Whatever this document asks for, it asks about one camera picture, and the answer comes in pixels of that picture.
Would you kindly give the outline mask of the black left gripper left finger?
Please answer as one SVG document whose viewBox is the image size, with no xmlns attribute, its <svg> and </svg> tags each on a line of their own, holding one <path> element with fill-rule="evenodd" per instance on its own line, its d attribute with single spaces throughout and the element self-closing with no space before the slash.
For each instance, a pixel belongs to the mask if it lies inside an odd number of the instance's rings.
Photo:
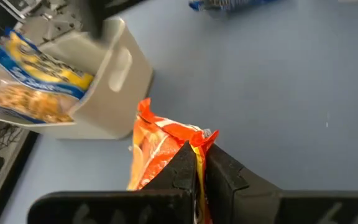
<svg viewBox="0 0 358 224">
<path fill-rule="evenodd" d="M 27 223 L 193 223 L 196 187 L 196 157 L 186 142 L 143 189 L 53 192 L 32 204 Z"/>
</svg>

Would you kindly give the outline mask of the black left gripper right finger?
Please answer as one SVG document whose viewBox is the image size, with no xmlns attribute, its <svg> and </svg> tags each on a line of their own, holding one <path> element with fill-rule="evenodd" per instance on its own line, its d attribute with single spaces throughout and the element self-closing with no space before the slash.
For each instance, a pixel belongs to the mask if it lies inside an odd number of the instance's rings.
<svg viewBox="0 0 358 224">
<path fill-rule="evenodd" d="M 358 191 L 283 190 L 217 145 L 206 157 L 214 223 L 358 224 Z"/>
</svg>

